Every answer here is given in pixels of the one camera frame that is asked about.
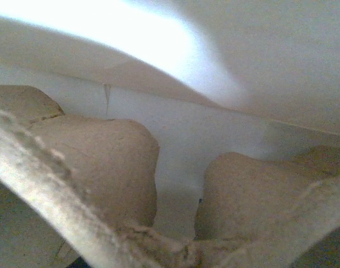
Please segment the orange paper bag white handles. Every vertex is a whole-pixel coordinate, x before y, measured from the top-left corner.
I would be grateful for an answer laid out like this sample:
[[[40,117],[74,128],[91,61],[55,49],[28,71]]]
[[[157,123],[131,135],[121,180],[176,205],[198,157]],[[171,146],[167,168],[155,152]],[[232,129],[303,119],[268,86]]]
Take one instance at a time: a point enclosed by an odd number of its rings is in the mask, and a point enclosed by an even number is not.
[[[191,238],[219,154],[340,147],[340,1],[0,1],[0,84],[146,126],[155,228]]]

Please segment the single pulp cup carrier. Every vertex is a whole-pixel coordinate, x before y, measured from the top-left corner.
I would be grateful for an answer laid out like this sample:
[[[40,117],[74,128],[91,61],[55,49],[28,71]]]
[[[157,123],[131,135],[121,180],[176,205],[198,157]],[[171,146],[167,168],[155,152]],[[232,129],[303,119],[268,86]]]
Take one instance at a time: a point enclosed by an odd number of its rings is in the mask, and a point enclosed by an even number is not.
[[[37,88],[0,85],[0,182],[93,267],[340,267],[340,148],[219,155],[189,241],[152,228],[158,155],[140,123],[66,115]]]

